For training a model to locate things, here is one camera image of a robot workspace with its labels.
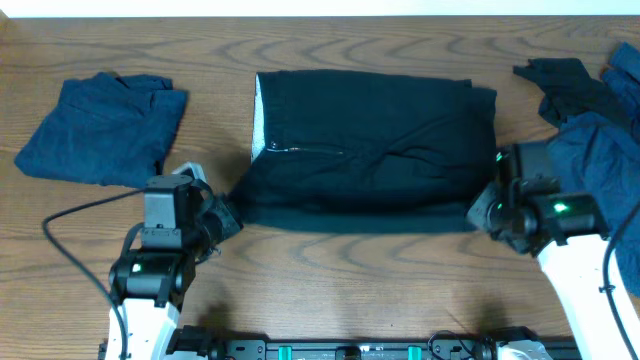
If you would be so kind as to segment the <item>black shorts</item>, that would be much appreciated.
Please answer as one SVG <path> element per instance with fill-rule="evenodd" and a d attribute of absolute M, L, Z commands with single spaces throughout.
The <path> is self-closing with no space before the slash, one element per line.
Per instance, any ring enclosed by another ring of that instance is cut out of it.
<path fill-rule="evenodd" d="M 470 80 L 262 72 L 261 138 L 230 198 L 247 223 L 301 232 L 467 232 L 494 178 L 497 93 Z"/>

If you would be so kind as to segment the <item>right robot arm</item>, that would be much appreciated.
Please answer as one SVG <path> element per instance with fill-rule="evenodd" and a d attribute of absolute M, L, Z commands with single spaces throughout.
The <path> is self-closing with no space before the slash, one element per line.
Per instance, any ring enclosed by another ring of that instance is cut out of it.
<path fill-rule="evenodd" d="M 582 358 L 638 358 L 639 317 L 615 258 L 619 239 L 591 195 L 564 192 L 554 180 L 534 186 L 519 179 L 491 182 L 466 218 L 538 262 Z"/>

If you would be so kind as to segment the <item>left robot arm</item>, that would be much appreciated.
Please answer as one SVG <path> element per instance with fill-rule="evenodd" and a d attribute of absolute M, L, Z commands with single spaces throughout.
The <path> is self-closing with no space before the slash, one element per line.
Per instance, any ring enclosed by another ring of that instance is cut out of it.
<path fill-rule="evenodd" d="M 196 188 L 182 194 L 147 192 L 142 223 L 125 237 L 110 274 L 109 335 L 103 359 L 218 359 L 211 332 L 179 325 L 196 267 L 243 225 L 222 194 Z"/>

